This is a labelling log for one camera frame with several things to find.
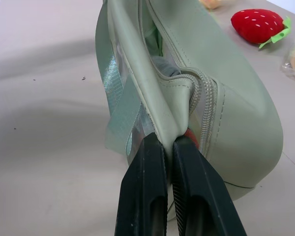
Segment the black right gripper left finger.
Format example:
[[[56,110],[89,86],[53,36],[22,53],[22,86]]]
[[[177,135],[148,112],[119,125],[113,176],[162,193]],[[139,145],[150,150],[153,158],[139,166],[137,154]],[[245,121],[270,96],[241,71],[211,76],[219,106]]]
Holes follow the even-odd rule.
[[[165,151],[146,136],[120,187],[114,236],[166,236],[168,190]]]

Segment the green zippered pouch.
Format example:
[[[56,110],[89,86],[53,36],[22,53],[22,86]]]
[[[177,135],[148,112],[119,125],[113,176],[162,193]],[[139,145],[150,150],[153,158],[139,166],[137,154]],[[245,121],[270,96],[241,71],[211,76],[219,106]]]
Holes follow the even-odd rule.
[[[103,0],[95,46],[110,110],[105,145],[128,162],[148,134],[170,153],[190,129],[232,200],[278,163],[273,101],[197,0]]]

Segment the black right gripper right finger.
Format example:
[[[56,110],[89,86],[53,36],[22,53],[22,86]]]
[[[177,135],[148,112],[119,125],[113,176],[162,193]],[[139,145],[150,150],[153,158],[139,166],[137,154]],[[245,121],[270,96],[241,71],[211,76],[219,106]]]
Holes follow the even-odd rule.
[[[244,236],[223,179],[185,136],[174,142],[172,184],[179,236]]]

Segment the red plush strawberry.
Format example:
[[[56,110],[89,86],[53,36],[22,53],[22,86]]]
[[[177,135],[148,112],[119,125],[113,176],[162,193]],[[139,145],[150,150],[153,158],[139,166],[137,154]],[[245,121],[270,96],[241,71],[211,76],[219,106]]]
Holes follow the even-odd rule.
[[[276,43],[291,32],[291,20],[267,9],[245,9],[231,17],[235,31],[250,44],[259,49],[269,43]]]

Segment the orange plush in plastic wrap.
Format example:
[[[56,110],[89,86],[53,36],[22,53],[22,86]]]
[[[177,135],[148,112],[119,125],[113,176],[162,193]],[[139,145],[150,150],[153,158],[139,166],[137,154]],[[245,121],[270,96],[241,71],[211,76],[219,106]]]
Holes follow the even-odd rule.
[[[207,10],[215,10],[223,6],[227,0],[199,0]]]

